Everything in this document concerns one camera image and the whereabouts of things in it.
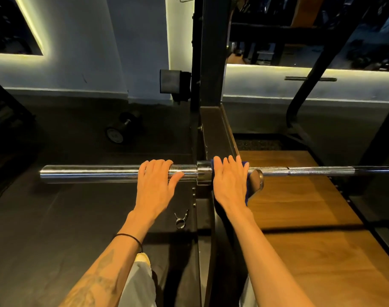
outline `blue towel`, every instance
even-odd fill
[[[214,180],[214,160],[210,160],[210,162],[212,163],[212,181]],[[250,174],[247,175],[247,192],[246,192],[246,198],[245,198],[245,202],[246,202],[246,205],[248,203],[248,194],[250,193],[248,190],[250,189],[251,185],[250,185],[250,180],[249,180],[249,176]]]

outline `person's right hand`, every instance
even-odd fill
[[[214,157],[214,196],[230,220],[248,210],[245,201],[249,166],[249,163],[243,166],[239,155],[236,160],[230,155],[223,162],[218,156]]]

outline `gray wall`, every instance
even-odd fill
[[[106,0],[22,1],[45,56],[0,56],[3,87],[126,94]]]
[[[165,0],[108,0],[130,98],[170,99],[159,93],[159,70],[169,68]]]

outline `wooden platform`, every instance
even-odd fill
[[[316,166],[306,151],[240,151],[252,166]],[[267,177],[249,201],[267,229],[361,224],[324,176]],[[389,257],[367,230],[266,235],[316,307],[389,306]]]

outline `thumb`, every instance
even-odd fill
[[[174,189],[176,188],[177,182],[184,176],[185,174],[182,171],[176,172],[174,175],[171,176],[168,189],[170,197],[173,197],[174,195]]]

